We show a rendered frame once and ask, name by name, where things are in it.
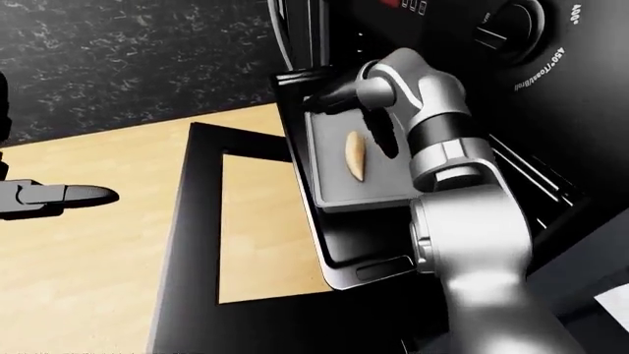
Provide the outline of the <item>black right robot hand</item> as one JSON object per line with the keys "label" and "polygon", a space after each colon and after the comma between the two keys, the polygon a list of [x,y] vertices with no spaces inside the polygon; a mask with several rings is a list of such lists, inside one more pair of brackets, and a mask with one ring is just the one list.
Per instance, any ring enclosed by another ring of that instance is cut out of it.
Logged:
{"label": "black right robot hand", "polygon": [[388,158],[396,158],[399,146],[394,126],[385,108],[396,102],[392,84],[384,78],[369,78],[376,61],[351,70],[335,82],[305,99],[303,108],[314,114],[341,114],[358,109],[374,142]]}

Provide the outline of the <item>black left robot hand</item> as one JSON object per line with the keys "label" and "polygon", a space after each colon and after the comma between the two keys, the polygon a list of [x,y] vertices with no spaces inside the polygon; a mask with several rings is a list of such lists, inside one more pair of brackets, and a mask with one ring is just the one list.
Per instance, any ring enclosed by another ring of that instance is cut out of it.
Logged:
{"label": "black left robot hand", "polygon": [[0,182],[0,220],[55,217],[67,208],[115,203],[119,195],[93,185],[41,185],[30,179]]}

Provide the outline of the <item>red oven display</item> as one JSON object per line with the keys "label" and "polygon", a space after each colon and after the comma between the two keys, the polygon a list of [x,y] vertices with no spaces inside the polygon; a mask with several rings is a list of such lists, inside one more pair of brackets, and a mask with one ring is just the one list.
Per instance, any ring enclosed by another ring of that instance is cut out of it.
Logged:
{"label": "red oven display", "polygon": [[389,8],[402,8],[408,11],[424,14],[428,5],[426,0],[379,0]]}

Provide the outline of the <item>open oven door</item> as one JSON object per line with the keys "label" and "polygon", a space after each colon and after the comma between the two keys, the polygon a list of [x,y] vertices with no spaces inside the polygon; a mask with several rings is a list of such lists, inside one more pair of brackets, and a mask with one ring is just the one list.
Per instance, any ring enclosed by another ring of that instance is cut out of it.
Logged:
{"label": "open oven door", "polygon": [[191,126],[149,354],[448,353],[439,284],[414,271],[346,290],[220,303],[228,154],[278,161],[297,179],[285,138]]}

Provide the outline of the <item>black oven rack silver rim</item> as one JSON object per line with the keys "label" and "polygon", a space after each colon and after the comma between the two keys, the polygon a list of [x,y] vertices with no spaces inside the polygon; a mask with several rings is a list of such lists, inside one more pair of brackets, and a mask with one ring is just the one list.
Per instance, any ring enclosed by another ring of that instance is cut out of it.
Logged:
{"label": "black oven rack silver rim", "polygon": [[416,269],[405,206],[326,212],[315,205],[303,102],[339,78],[331,67],[270,77],[325,282],[346,290]]}

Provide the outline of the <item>black round oven knob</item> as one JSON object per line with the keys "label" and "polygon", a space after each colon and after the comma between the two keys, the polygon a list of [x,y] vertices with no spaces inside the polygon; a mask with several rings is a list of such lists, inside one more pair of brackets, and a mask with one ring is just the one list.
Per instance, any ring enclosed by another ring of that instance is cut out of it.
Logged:
{"label": "black round oven knob", "polygon": [[506,0],[473,31],[473,43],[497,69],[528,64],[540,54],[546,28],[540,0]]}

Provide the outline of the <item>black toaster oven body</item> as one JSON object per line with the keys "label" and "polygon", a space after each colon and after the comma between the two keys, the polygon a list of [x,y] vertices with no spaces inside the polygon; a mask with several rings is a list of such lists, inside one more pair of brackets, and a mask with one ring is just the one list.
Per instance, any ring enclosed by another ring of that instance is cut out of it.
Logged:
{"label": "black toaster oven body", "polygon": [[473,31],[506,0],[266,0],[290,71],[351,70],[409,46],[453,70],[533,225],[533,285],[551,306],[629,266],[629,0],[540,0],[541,52],[497,69]]}

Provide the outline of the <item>tan bread piece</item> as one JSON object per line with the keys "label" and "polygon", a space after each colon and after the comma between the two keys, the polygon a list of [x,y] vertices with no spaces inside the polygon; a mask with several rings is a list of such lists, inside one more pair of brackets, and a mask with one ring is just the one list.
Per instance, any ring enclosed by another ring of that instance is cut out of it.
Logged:
{"label": "tan bread piece", "polygon": [[345,161],[348,170],[359,182],[365,180],[365,158],[365,138],[359,132],[350,132],[345,142]]}

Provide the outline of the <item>grey baking tray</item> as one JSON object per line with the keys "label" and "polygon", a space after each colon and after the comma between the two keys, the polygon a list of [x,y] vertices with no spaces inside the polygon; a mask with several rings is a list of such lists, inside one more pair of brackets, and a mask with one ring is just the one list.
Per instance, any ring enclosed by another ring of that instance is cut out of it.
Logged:
{"label": "grey baking tray", "polygon": [[[323,211],[346,212],[405,206],[420,196],[413,186],[406,137],[398,123],[394,134],[398,155],[388,158],[374,142],[361,111],[341,114],[305,114],[312,193]],[[365,179],[350,173],[345,161],[346,137],[358,132],[366,140]]]}

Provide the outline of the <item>white flat object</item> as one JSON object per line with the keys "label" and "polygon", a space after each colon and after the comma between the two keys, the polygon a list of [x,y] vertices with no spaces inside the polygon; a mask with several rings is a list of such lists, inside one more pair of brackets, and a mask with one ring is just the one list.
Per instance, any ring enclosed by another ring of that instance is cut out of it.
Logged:
{"label": "white flat object", "polygon": [[595,300],[629,332],[629,283],[605,291]]}

